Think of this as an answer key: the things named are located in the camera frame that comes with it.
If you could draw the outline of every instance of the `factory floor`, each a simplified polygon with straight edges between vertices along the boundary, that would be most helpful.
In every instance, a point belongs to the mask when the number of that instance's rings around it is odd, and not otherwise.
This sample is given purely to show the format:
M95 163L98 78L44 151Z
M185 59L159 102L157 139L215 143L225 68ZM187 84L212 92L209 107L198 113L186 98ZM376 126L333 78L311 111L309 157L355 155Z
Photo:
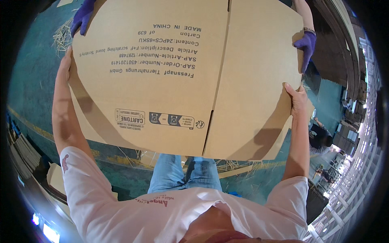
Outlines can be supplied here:
M56 50L52 46L55 31L69 20L74 9L82 1L56 8L58 1L40 13L32 23L19 50L9 85L8 112L22 133L34 144L45 159L59 164L59 157L53 142L51 125L51 105L54 80L60 64ZM318 94L308 90L308 97L317 110L317 117L333 134L342 118L340 95L342 87L328 80L321 80ZM130 158L137 154L132 149L88 141L102 170L118 192L119 200L132 199L147 192L152 170L132 168L125 153ZM273 187L280 182L290 145L290 130L275 160L263 161L254 173L246 173L221 179L224 192L236 191L242 197L265 204ZM310 177L316 166L324 164L336 155L331 151L323 156L311 156Z

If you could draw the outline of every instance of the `wrist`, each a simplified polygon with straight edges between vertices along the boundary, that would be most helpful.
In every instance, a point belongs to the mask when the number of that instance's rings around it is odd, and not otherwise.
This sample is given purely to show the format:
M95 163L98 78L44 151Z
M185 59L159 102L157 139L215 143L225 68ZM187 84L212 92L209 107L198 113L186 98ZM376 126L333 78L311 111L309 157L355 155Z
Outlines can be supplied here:
M294 112L292 114L293 118L295 119L307 119L307 110L306 109L301 109L298 110L297 112Z

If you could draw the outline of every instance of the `jeans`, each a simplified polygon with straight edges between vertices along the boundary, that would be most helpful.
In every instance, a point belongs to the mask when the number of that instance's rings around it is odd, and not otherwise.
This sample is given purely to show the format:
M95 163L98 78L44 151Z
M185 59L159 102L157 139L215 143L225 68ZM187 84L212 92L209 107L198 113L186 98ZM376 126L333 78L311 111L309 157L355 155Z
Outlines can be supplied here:
M160 154L147 193L183 190L192 187L213 188L222 191L216 163L213 159L189 157L188 160L188 170L184 175L181 156Z

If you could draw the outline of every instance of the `hand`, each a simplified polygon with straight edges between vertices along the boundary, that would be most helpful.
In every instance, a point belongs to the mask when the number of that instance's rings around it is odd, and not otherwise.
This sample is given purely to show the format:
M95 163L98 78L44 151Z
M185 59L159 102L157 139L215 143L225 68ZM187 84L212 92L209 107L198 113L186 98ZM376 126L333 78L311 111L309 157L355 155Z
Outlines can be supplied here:
M303 38L295 41L293 45L304 51L303 64L301 66L301 73L305 73L308 67L309 60L314 53L316 43L316 35L310 31L305 31Z
M305 89L302 85L300 85L298 91L294 90L290 84L285 83L285 89L288 94L292 96L292 110L291 115L296 116L299 114L305 114L307 113L306 107L307 107L307 100L308 96L305 92Z
M88 26L89 19L92 16L94 4L95 0L85 0L81 7L78 9L77 13L74 16L73 24L70 29L72 38L74 37L74 34L80 26L80 34L85 36L86 27Z
M72 63L72 50L72 46L68 47L65 56L62 58L60 67L58 68L57 78L63 77L66 81L69 80L69 69L70 64Z

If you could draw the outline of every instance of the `worker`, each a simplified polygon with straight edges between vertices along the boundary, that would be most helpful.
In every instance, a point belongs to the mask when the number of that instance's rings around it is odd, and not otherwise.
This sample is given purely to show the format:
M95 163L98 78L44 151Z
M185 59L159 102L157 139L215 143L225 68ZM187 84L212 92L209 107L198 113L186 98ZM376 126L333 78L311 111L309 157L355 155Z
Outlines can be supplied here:
M330 150L333 139L327 128L315 117L316 124L313 124L309 136L309 152L311 154L325 154Z
M80 34L85 36L86 30L88 27L89 20L92 16L94 3L96 0L85 0L81 7L78 9L77 13L74 16L72 27L70 33L72 38L78 29L80 29ZM288 0L283 0L286 5L290 6L287 2ZM298 14L303 17L304 25L304 36L300 40L297 40L293 45L304 51L303 62L301 65L301 73L305 73L308 68L309 61L315 50L316 43L316 32L314 28L314 21L312 18L311 9L305 0L292 0L293 7Z
M312 56L315 32L304 0L294 0L305 34L295 42L304 50L302 70ZM86 27L93 12L86 0L74 17L72 35ZM117 201L111 184L96 165L82 134L69 82L70 47L58 69L53 98L54 141L60 155L70 216L85 242L302 242L307 232L309 138L307 94L288 83L292 133L285 172L262 206L222 192L213 159L190 157L186 175L180 157L161 154L148 193Z
M333 184L335 182L335 179L331 177L327 170L323 170L323 168L318 168L315 175L316 174L320 175L329 184Z

